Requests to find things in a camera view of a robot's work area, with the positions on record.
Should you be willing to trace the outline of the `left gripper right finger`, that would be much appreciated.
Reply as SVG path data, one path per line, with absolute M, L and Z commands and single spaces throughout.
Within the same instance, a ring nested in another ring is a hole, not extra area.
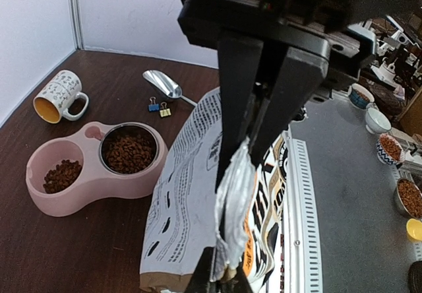
M 235 276 L 227 282 L 229 293 L 253 293 L 249 281 L 242 268 L 236 270 Z

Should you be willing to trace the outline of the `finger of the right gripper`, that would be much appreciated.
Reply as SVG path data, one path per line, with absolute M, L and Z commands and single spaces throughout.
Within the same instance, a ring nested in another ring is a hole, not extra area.
M 222 108 L 222 143 L 216 186 L 245 138 L 255 102 L 253 88 L 263 42 L 248 37 L 221 37 L 218 65 Z
M 288 128 L 328 73 L 329 61 L 321 55 L 290 47 L 287 49 L 269 90 L 264 93 L 253 128 L 249 154 L 257 167 L 276 137 Z

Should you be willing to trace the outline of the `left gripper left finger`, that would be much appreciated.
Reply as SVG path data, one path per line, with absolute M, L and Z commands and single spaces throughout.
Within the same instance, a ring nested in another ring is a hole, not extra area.
M 204 248 L 197 263 L 194 273 L 185 289 L 185 293 L 211 293 L 214 292 L 214 283 L 210 281 L 214 248 Z

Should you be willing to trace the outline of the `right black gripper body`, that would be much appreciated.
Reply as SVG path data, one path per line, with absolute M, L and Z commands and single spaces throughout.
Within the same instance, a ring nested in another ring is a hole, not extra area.
M 349 0 L 181 0 L 178 23 L 190 44 L 217 49 L 223 32 L 317 50 L 330 42 L 330 73 L 358 77 L 375 58 L 372 32 L 350 21 Z

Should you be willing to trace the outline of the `dog food bag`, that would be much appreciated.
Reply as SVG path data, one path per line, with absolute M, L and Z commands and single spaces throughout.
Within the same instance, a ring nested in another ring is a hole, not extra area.
M 154 188 L 140 262 L 143 292 L 182 292 L 204 248 L 216 244 L 215 190 L 222 141 L 220 91 L 206 93 L 172 144 Z M 255 172 L 254 194 L 243 223 L 248 240 L 241 258 L 253 292 L 262 292 L 276 262 L 283 217 L 288 149 L 279 135 Z

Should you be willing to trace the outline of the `metal food scoop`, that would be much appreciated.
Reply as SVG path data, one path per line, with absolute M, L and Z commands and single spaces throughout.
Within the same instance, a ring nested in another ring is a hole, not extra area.
M 182 88 L 168 75 L 158 70 L 147 70 L 142 74 L 143 78 L 156 87 L 170 100 L 184 100 L 196 107 L 197 103 L 183 95 Z

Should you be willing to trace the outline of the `gold binder clip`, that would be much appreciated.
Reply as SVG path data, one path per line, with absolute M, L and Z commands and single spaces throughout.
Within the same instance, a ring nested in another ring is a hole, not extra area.
M 171 116 L 171 110 L 168 108 L 166 102 L 160 103 L 160 117 L 165 118 Z

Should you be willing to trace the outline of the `pink double pet bowl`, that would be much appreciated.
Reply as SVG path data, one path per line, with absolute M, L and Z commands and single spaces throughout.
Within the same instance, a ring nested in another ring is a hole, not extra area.
M 149 167 L 135 174 L 118 174 L 100 158 L 100 146 L 112 131 L 138 127 L 152 136 L 156 155 Z M 46 215 L 68 216 L 105 198 L 138 199 L 152 194 L 168 153 L 162 136 L 151 126 L 133 122 L 106 125 L 92 121 L 68 137 L 52 139 L 39 146 L 26 165 L 27 190 L 34 204 Z M 77 161 L 82 170 L 75 181 L 57 193 L 46 193 L 44 178 L 62 160 Z

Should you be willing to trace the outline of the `blue binder clip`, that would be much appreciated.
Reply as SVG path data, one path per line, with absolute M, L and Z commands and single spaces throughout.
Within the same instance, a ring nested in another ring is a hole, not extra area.
M 149 112 L 159 112 L 161 110 L 161 106 L 156 101 L 156 97 L 153 96 L 150 98 L 150 103 L 148 105 L 148 111 Z

